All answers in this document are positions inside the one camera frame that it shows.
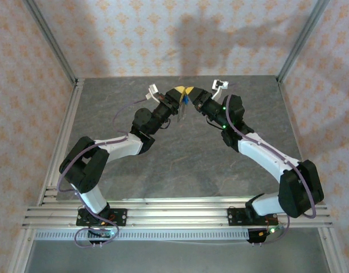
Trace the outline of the black base controller board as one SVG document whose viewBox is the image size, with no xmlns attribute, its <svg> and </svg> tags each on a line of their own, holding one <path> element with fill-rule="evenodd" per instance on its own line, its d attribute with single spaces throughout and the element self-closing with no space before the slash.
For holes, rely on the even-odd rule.
<svg viewBox="0 0 349 273">
<path fill-rule="evenodd" d="M 269 245 L 277 242 L 285 235 L 285 229 L 280 227 L 248 229 L 249 242 L 252 246 Z"/>
<path fill-rule="evenodd" d="M 88 234 L 91 238 L 112 238 L 115 232 L 110 229 L 94 229 L 88 228 Z"/>
</svg>

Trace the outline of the aluminium side rail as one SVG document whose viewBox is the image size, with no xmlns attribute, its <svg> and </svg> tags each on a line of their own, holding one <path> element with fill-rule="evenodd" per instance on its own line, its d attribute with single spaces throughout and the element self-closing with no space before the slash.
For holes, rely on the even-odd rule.
<svg viewBox="0 0 349 273">
<path fill-rule="evenodd" d="M 81 92 L 83 91 L 84 83 L 84 78 L 77 79 L 71 97 L 69 99 L 65 116 L 60 127 L 59 135 L 56 140 L 55 148 L 53 150 L 51 161 L 48 166 L 42 189 L 40 190 L 37 206 L 41 206 L 43 204 L 44 197 L 49 190 L 56 190 L 60 176 L 59 167 L 65 157 L 65 152 L 68 147 L 69 137 L 71 135 L 72 126 L 80 101 Z"/>
</svg>

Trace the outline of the aluminium mounting rail beam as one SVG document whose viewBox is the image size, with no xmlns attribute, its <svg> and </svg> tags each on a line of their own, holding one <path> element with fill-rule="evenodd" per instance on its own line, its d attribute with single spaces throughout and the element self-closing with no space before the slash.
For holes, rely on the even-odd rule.
<svg viewBox="0 0 349 273">
<path fill-rule="evenodd" d="M 227 209 L 242 208 L 248 197 L 133 198 L 111 201 L 113 208 L 127 209 L 127 229 L 228 228 Z M 76 200 L 45 198 L 41 206 L 27 209 L 25 228 L 75 228 Z"/>
</svg>

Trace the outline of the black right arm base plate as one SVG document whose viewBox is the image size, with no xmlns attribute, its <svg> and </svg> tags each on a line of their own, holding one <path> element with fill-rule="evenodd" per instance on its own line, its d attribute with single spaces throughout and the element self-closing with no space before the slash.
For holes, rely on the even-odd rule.
<svg viewBox="0 0 349 273">
<path fill-rule="evenodd" d="M 259 216 L 250 208 L 229 207 L 227 209 L 227 219 L 229 226 L 278 225 L 278 219 L 273 218 L 271 214 Z"/>
</svg>

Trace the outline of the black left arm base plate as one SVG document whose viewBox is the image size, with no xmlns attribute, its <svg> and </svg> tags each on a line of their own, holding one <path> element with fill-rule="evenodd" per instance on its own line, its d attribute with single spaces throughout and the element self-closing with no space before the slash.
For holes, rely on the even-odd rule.
<svg viewBox="0 0 349 273">
<path fill-rule="evenodd" d="M 115 209 L 110 208 L 106 212 L 99 214 L 100 217 L 110 220 L 117 226 L 125 226 L 127 219 L 127 209 Z M 76 219 L 77 226 L 111 226 L 107 222 L 100 220 L 92 216 L 86 209 L 81 208 L 78 210 L 78 215 Z"/>
</svg>

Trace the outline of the aluminium corner post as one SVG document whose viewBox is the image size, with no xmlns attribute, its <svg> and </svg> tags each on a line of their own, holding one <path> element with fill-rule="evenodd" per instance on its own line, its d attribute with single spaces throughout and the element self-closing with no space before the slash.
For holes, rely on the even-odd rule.
<svg viewBox="0 0 349 273">
<path fill-rule="evenodd" d="M 308 41 L 313 30 L 315 29 L 318 21 L 320 20 L 321 16 L 323 15 L 329 2 L 330 2 L 330 0 L 317 0 L 310 15 L 307 17 L 306 23 L 304 24 L 301 32 L 299 33 L 298 37 L 296 38 L 295 43 L 293 44 L 288 57 L 286 58 L 280 72 L 278 73 L 278 75 L 276 77 L 278 84 L 281 84 L 285 81 L 286 76 L 288 75 L 292 66 L 294 65 L 295 61 L 297 60 L 297 57 L 301 53 L 303 47 L 305 46 L 306 42 Z"/>
<path fill-rule="evenodd" d="M 25 7 L 31 14 L 33 20 L 38 26 L 38 29 L 42 33 L 44 39 L 49 45 L 52 53 L 56 57 L 58 63 L 60 64 L 64 74 L 66 75 L 68 81 L 74 86 L 77 83 L 77 78 L 68 63 L 68 60 L 65 58 L 63 51 L 61 50 L 57 40 L 55 39 L 43 13 L 41 12 L 39 6 L 35 0 L 22 0 Z"/>
</svg>

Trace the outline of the aluminium frame leg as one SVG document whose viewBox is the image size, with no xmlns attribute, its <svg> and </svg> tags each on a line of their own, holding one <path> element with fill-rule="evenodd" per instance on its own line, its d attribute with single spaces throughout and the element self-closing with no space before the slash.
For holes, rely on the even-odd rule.
<svg viewBox="0 0 349 273">
<path fill-rule="evenodd" d="M 35 229 L 21 229 L 7 273 L 24 273 L 35 238 Z"/>
<path fill-rule="evenodd" d="M 330 273 L 347 273 L 335 229 L 333 227 L 320 227 L 318 233 Z"/>
</svg>

